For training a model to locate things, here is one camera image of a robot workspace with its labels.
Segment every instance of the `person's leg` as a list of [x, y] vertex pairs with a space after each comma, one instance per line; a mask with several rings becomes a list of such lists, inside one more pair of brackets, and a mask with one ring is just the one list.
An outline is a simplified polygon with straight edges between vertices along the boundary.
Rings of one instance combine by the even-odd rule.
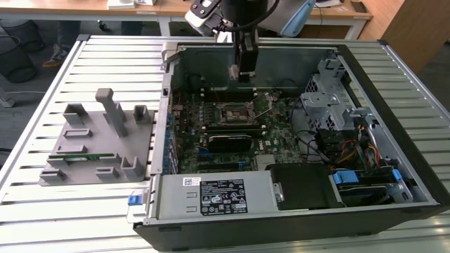
[[82, 21], [58, 22], [58, 44], [73, 47], [81, 34]]
[[54, 55], [43, 63], [43, 67], [59, 67], [81, 34], [82, 21], [59, 21], [58, 22], [58, 43], [54, 45]]
[[122, 22], [122, 35], [141, 36], [143, 23], [142, 21], [123, 21]]

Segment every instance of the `motherboard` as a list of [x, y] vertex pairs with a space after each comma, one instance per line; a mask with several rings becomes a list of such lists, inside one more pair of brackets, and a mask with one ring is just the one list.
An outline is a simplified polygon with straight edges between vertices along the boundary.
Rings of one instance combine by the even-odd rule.
[[274, 163], [301, 163], [289, 121], [294, 99], [277, 90], [175, 93], [178, 173], [258, 171]]

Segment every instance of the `green circuit board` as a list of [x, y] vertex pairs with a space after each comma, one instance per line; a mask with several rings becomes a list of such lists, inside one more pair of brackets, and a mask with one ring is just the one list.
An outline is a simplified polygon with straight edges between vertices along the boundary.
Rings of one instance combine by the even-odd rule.
[[[273, 155], [276, 163], [302, 162], [300, 146], [288, 119], [292, 98], [272, 101], [272, 109], [268, 110], [268, 103], [264, 102], [266, 93], [258, 93], [258, 95], [262, 99], [254, 103], [254, 116], [268, 112], [255, 119], [246, 118], [245, 103], [206, 103], [199, 95], [174, 99], [181, 101], [182, 105], [177, 106], [174, 111], [179, 174], [255, 171], [259, 155]], [[229, 114], [221, 115], [221, 109], [227, 110]], [[239, 125], [247, 122], [265, 125], [265, 135], [253, 139], [250, 150], [241, 153], [210, 153], [202, 127], [222, 124]]]

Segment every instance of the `barcode sticker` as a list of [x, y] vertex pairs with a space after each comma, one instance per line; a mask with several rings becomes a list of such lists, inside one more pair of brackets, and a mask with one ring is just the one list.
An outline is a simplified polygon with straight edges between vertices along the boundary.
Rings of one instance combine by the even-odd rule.
[[183, 178], [183, 186], [199, 186], [202, 178]]

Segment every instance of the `shoe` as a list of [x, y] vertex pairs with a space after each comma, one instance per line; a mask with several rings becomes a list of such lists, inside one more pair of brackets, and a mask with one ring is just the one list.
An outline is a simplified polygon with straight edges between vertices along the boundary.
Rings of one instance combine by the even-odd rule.
[[69, 46], [59, 46], [58, 44], [54, 45], [54, 55], [51, 56], [50, 60], [43, 63], [43, 67], [61, 67], [69, 57], [71, 48]]

